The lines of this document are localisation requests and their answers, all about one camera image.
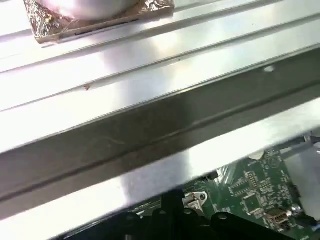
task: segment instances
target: microchip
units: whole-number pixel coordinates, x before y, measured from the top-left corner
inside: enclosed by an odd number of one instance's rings
[[[247,211],[249,214],[254,214],[258,210],[260,210],[260,202],[258,197],[255,194],[246,196],[243,198],[244,204],[247,207]]]
[[[230,191],[235,197],[246,194],[250,190],[250,185],[247,180],[242,180],[232,185]]]
[[[253,171],[246,172],[245,177],[248,179],[248,181],[253,189],[258,187],[258,179]]]

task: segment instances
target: green circuit board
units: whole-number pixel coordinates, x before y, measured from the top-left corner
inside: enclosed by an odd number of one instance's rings
[[[289,217],[284,230],[274,224],[266,213],[275,208],[285,209],[300,201],[292,196],[291,182],[280,151],[272,148],[260,160],[244,159],[217,170],[214,180],[197,180],[186,186],[186,192],[207,192],[208,200],[202,206],[210,218],[218,212],[228,212],[281,232],[296,240],[311,239],[311,227],[303,228]]]

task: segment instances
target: aluminum foil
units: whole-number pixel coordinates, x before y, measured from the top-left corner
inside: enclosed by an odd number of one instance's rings
[[[87,33],[113,25],[152,18],[173,12],[174,0],[140,0],[134,7],[104,20],[79,20],[64,16],[37,3],[24,0],[34,37],[39,43],[56,42],[60,39]]]

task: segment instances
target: white plastic part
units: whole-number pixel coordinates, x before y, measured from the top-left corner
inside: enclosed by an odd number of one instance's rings
[[[264,151],[258,151],[255,153],[250,154],[248,157],[252,160],[260,160],[264,156],[265,152]]]
[[[135,5],[138,0],[36,0],[61,15],[79,20],[113,17]]]

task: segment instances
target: motherboard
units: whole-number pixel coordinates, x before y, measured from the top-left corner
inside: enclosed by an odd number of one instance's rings
[[[197,180],[185,192],[207,193],[201,207],[208,218],[228,212],[296,240],[314,235],[314,228],[295,217],[303,211],[299,191],[276,148],[258,160],[246,158],[224,166],[217,170],[217,178]]]

